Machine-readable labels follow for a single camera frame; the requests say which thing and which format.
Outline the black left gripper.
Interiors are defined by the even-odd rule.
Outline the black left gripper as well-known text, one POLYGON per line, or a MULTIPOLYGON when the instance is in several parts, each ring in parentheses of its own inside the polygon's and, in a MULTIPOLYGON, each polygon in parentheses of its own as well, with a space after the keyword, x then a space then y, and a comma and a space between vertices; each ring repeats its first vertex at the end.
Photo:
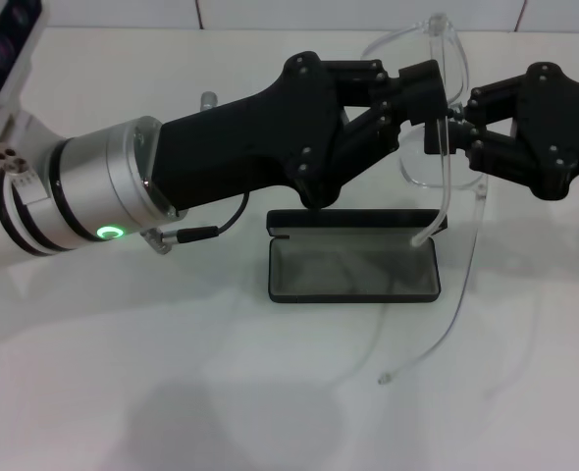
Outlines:
POLYGON ((378 161, 397 150, 403 123, 435 122, 441 101, 377 101, 353 120, 339 104, 332 74, 312 51, 290 57, 263 91, 162 125, 152 181, 177 209, 270 186, 296 190, 304 206, 333 204, 337 165, 378 161))

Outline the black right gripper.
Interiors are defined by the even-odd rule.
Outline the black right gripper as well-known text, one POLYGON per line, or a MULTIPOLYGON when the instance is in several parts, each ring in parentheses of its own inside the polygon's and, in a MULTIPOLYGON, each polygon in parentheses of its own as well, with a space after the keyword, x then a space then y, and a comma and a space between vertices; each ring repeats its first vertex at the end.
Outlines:
MULTIPOLYGON (((329 61, 327 72, 343 106, 375 109, 398 125, 447 115, 435 60, 403 68, 396 77, 378 59, 329 61)), ((449 144, 464 152, 473 171, 526 174, 526 151, 514 138, 474 127, 511 119, 534 161, 528 186, 536 197, 560 200, 579 177, 579 82, 554 63, 535 63, 525 75, 473 88, 466 104, 448 117, 455 123, 449 125, 449 144)))

